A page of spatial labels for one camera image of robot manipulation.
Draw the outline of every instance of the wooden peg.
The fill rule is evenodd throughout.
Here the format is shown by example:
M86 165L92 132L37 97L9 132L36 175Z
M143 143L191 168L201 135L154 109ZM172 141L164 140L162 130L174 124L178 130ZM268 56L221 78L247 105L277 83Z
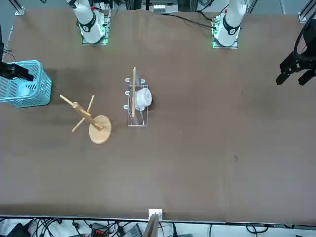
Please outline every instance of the wooden peg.
M66 102L67 102L68 104L70 104L71 106L73 106L73 103L72 103L69 99L67 99L65 96L60 95L59 97L62 98L64 101L66 101Z
M132 90L132 117L135 117L135 99L136 99L136 68L133 69L133 90Z
M78 104L78 102L74 102L73 103L73 108L79 113L81 114L81 116L83 116L92 126L94 126L98 131L102 130L102 126L99 125L92 117L91 114L89 114L88 112L86 112L83 107L81 107L80 104Z
M90 111L90 108L91 108L91 105L92 105L92 102L93 102L93 99L94 99L94 95L92 95L91 97L91 100L90 100L90 103L89 103L89 106L88 106L88 109L87 109L87 112L89 113ZM82 118L79 123L77 123L77 125L71 130L71 132L74 132L79 126L80 124L82 124L82 122L85 120L85 118Z

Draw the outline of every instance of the table surface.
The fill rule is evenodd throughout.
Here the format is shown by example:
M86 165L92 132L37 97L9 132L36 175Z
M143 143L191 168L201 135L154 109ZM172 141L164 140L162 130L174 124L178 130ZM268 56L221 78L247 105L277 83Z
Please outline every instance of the table surface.
M208 24L197 13L181 13ZM316 81L275 83L303 25L246 15L239 49L210 30L147 11L113 13L109 44L82 46L70 9L27 9L9 49L53 81L47 106L0 105L0 212L316 224ZM127 127L124 81L136 67L153 94L148 127ZM106 115L90 141L63 94Z

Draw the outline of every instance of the wooden stand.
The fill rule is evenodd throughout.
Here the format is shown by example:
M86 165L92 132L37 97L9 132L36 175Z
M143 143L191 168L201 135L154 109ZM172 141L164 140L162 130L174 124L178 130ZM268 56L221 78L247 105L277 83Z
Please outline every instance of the wooden stand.
M94 95L92 95L87 110L84 110L84 108L78 102L72 102L63 95L60 95L60 98L70 104L83 117L72 129L72 132L74 132L80 126L80 124L82 124L82 122L86 120L90 123L89 136L92 142L96 144L102 144L108 140L112 131L112 125L108 117L104 115L98 115L93 119L91 114L89 113Z

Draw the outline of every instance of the basket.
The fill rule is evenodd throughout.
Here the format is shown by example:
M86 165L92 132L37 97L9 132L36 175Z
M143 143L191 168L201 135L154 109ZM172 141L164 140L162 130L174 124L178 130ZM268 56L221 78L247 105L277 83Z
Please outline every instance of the basket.
M7 102L18 108L47 105L50 101L52 82L43 71L41 63L31 60L16 64L28 69L34 80L9 80L0 77L0 102Z

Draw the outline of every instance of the white ceramic cup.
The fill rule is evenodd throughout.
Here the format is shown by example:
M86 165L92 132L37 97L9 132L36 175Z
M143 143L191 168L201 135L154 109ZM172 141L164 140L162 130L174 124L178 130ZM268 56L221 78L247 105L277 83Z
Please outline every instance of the white ceramic cup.
M144 110L152 103L152 94L148 88L143 88L136 92L135 109Z

